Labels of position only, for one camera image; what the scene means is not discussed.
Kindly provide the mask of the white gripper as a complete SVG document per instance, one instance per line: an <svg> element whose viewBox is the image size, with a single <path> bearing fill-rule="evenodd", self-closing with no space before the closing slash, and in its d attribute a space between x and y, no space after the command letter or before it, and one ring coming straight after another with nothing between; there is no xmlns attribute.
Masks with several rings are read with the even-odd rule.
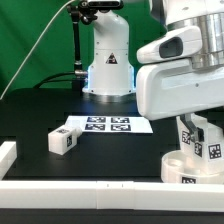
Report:
<svg viewBox="0 0 224 224"><path fill-rule="evenodd" d="M139 114L148 120L181 116L183 143L203 142L190 114L224 106L224 66L195 70L189 59L145 65L137 74Z"/></svg>

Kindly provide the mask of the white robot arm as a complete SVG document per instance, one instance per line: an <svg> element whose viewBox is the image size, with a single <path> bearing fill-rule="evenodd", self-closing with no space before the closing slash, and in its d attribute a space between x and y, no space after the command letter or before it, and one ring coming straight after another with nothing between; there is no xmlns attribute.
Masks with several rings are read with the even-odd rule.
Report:
<svg viewBox="0 0 224 224"><path fill-rule="evenodd" d="M205 131L191 115L224 105L224 0L149 0L165 35L137 50L129 64L126 21L115 11L134 0L87 0L94 21L94 59L84 92L100 99L134 93L139 114L178 117L194 142Z"/></svg>

